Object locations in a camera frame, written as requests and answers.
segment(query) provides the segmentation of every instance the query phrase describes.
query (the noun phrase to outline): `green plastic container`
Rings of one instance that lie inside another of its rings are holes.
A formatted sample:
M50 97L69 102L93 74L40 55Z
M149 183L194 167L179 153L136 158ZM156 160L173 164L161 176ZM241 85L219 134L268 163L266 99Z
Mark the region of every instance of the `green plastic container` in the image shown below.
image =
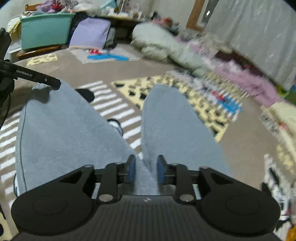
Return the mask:
M65 44L75 13L49 13L21 18L22 49Z

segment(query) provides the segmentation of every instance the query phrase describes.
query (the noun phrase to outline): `silver screw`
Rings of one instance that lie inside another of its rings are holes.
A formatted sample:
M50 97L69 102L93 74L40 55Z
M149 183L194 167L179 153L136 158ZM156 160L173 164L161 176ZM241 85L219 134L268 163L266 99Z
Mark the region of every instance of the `silver screw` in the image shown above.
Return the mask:
M110 194L102 194L102 195L99 196L99 199L102 202L109 202L109 201L112 201L113 196L110 195Z
M191 202L194 197L190 194L183 194L180 196L180 199L183 201L183 202Z

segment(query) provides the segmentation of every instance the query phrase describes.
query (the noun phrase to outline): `white curtain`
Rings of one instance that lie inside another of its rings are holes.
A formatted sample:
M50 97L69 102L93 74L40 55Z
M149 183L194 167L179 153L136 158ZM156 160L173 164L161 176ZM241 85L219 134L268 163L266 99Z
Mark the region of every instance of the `white curtain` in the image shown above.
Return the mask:
M296 75L296 12L283 0L219 0L206 28L289 90Z

